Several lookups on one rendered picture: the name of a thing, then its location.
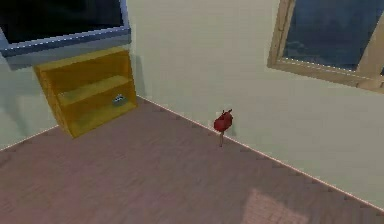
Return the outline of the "wooden framed window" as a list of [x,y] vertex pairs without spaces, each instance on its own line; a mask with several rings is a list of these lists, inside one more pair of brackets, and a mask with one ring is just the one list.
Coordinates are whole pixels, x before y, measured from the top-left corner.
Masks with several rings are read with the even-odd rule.
[[384,0],[279,0],[267,66],[384,94]]

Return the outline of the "red round object on stick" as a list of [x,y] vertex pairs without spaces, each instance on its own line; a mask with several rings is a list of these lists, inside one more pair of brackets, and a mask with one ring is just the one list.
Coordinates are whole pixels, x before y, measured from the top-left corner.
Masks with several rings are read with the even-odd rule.
[[223,111],[222,114],[214,121],[214,129],[219,132],[219,146],[223,146],[224,133],[232,126],[233,116],[232,110]]

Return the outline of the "yellow wooden shelf unit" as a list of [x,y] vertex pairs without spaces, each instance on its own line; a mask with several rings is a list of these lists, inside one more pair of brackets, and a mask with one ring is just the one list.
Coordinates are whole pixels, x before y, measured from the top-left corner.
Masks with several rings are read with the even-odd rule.
[[[137,107],[129,51],[113,47],[36,65],[58,125],[79,137]],[[125,100],[113,104],[121,94]]]

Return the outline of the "grey framed window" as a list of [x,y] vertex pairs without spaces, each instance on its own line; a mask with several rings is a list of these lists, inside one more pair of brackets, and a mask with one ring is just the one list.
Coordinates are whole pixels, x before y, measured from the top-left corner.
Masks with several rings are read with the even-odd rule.
[[127,0],[0,0],[0,54],[129,36]]

